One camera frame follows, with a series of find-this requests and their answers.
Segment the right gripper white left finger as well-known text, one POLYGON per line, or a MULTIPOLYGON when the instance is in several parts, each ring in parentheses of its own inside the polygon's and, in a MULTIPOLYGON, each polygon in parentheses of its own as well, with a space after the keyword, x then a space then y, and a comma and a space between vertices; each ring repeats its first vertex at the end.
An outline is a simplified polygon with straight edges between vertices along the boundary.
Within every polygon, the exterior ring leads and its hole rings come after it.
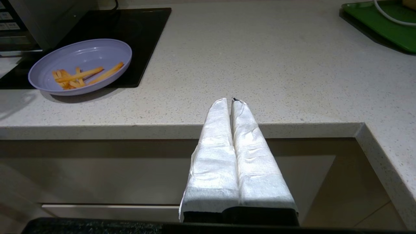
POLYGON ((226 98, 219 99, 208 110, 191 155, 180 222, 185 221, 186 212, 221 213, 239 205, 237 157, 227 103, 226 98))

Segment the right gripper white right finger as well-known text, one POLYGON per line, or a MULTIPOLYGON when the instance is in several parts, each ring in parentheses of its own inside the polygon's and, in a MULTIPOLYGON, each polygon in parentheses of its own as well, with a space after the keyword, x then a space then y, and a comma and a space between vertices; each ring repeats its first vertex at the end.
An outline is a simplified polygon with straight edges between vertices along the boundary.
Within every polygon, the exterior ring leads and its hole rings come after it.
POLYGON ((231 108, 242 206, 297 210, 294 198, 248 105, 234 99, 231 108))

